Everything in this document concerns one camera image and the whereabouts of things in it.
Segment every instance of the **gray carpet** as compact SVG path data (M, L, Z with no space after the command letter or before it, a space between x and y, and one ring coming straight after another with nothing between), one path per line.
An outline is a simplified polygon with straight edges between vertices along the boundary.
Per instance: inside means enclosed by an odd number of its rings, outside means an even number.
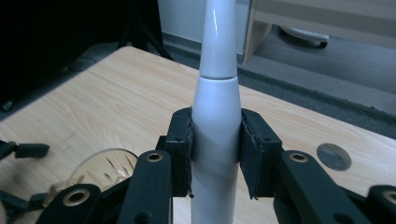
M164 36L164 43L175 61L193 68L199 68L199 44L169 35ZM370 105L370 99L361 102L360 98L364 98L364 95L358 97L358 100L354 98L351 100L348 99L348 95L340 94L340 92L348 94L345 90L336 89L337 85L343 82L341 85L343 89L352 89L356 93L367 89L370 91L379 91L381 94L385 93L389 95L389 99L386 99L383 105L391 104L389 101L393 100L392 96L396 92L392 88L396 84L396 79L391 78L391 75L396 71L394 69L395 64L392 63L394 62L392 57L396 55L394 54L396 51L350 41L347 41L347 43L349 43L349 46L350 43L354 44L354 48L357 49L350 51L346 46L345 40L331 37L328 47L325 50L319 50L313 43L295 40L287 36L278 36L276 28L274 28L273 32L259 47L251 60L248 63L240 63L238 65L240 84L317 111L329 117L362 127L371 132L396 139L395 115L387 112L386 109L379 109L380 106ZM42 85L18 102L15 102L10 111L0 112L0 120L6 119L16 111L32 103L35 99L64 83L69 78L76 76L79 72L97 63L114 51L116 46L116 43L92 46L78 60L65 68L59 76L49 80L45 85ZM367 53L363 48L372 48L371 53ZM389 55L384 56L386 58L384 60L381 57L378 58L371 55L374 52L375 55L383 55L384 52L387 52ZM359 54L361 58L353 56L354 54ZM341 55L349 55L349 58L344 60ZM357 63L367 63L363 60L366 56L370 58L369 60L375 60L375 63L379 63L380 73L377 72L376 74L377 79L381 79L381 81L376 83L373 81L364 82L360 80L361 77L355 76L361 73L364 76L370 76L373 72L377 71L377 68L373 66L359 67L357 65ZM332 63L337 63L337 58L343 63L332 65ZM310 84L309 79L306 79L306 77L313 74L331 80L329 87L318 88L316 83L323 81L320 79L313 80L313 78L309 78L312 80Z

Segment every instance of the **wooden table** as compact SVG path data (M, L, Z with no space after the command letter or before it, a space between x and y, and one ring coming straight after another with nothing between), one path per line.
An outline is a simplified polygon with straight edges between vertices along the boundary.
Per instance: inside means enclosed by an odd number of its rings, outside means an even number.
M91 154L155 148L172 114L192 105L198 71L133 48L123 48L0 123L0 139L46 143L43 159L0 161L0 189L24 199L65 181ZM283 141L316 157L335 143L352 158L344 172L325 167L341 186L366 195L372 185L396 186L396 141L240 87L242 107L259 112ZM271 199L251 201L239 174L234 223L276 223ZM38 212L19 223L32 223ZM190 223L190 200L175 199L175 223Z

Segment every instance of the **white wall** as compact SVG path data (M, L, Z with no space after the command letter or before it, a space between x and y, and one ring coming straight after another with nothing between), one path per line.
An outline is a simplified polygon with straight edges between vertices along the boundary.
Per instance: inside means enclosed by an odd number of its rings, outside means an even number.
M158 0L163 32L202 43L206 0ZM243 55L250 0L236 0L236 52Z

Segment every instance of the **white cylindrical object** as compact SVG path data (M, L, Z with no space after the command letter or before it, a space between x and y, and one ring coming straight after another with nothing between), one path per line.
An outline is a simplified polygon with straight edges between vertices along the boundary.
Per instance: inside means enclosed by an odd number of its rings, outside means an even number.
M192 121L191 221L193 224L231 224L241 124L238 78L199 77Z
M236 76L235 0L206 0L200 75Z

